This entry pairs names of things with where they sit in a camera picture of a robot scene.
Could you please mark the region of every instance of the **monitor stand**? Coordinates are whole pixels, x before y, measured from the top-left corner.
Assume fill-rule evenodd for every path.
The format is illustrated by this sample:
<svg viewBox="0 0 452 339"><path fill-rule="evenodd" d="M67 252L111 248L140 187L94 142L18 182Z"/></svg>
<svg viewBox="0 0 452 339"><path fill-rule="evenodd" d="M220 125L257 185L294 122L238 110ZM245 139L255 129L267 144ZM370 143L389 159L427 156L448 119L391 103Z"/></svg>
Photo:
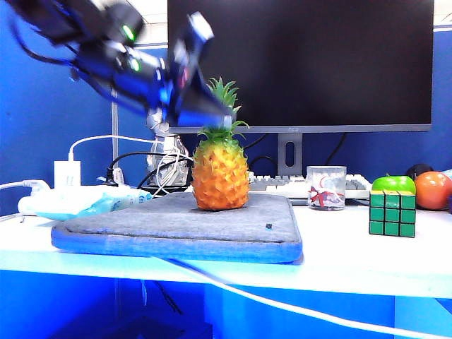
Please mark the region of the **monitor stand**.
<svg viewBox="0 0 452 339"><path fill-rule="evenodd" d="M303 133L278 133L278 175L302 175Z"/></svg>

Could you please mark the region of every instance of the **gray pad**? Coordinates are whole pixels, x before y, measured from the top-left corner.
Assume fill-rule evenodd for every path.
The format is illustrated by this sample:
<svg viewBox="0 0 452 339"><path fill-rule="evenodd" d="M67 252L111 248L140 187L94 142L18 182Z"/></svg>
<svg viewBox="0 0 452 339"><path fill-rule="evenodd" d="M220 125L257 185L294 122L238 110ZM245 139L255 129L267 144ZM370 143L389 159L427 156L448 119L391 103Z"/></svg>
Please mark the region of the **gray pad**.
<svg viewBox="0 0 452 339"><path fill-rule="evenodd" d="M243 208L198 209L192 193L172 193L132 208L59 222L52 244L89 254L287 263L302 254L289 200L249 194Z"/></svg>

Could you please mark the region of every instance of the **keyboard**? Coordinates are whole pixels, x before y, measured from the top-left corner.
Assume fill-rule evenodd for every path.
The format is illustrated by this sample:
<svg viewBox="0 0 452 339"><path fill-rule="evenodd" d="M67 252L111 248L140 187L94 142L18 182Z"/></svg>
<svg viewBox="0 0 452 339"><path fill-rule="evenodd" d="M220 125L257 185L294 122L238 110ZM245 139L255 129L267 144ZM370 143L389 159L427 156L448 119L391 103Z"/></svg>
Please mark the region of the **keyboard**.
<svg viewBox="0 0 452 339"><path fill-rule="evenodd" d="M277 194L290 199L307 199L307 180L302 176L257 176L250 173L250 193ZM372 184L360 174L347 174L346 199L369 199Z"/></svg>

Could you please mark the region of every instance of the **monitor screen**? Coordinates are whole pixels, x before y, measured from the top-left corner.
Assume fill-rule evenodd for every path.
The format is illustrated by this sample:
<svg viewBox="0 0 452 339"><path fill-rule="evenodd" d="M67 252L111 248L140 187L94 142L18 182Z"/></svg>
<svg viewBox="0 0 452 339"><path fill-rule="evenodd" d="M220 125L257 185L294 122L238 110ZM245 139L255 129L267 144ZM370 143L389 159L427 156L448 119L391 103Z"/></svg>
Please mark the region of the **monitor screen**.
<svg viewBox="0 0 452 339"><path fill-rule="evenodd" d="M169 53L188 14L210 23L203 76L236 81L248 132L430 127L434 0L167 3Z"/></svg>

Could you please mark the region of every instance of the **pineapple crown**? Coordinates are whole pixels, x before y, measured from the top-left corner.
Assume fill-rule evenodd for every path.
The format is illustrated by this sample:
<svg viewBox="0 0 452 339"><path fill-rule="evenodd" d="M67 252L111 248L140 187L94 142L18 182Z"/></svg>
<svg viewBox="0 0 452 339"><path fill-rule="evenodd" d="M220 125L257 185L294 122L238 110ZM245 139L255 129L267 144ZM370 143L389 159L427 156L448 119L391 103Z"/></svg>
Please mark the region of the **pineapple crown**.
<svg viewBox="0 0 452 339"><path fill-rule="evenodd" d="M199 133L199 136L206 136L209 140L225 140L227 138L232 138L232 136L240 135L243 136L241 133L235 133L234 130L236 127L240 125L245 125L246 127L249 127L249 125L242 120L236 121L231 125L231 127L204 127Z"/></svg>
<svg viewBox="0 0 452 339"><path fill-rule="evenodd" d="M226 85L223 84L223 80L221 77L217 80L215 78L210 78L208 82L208 86L213 94L225 105L228 106L237 113L241 106L234 107L235 102L237 101L237 90L238 87L233 87L235 85L235 81L230 81Z"/></svg>

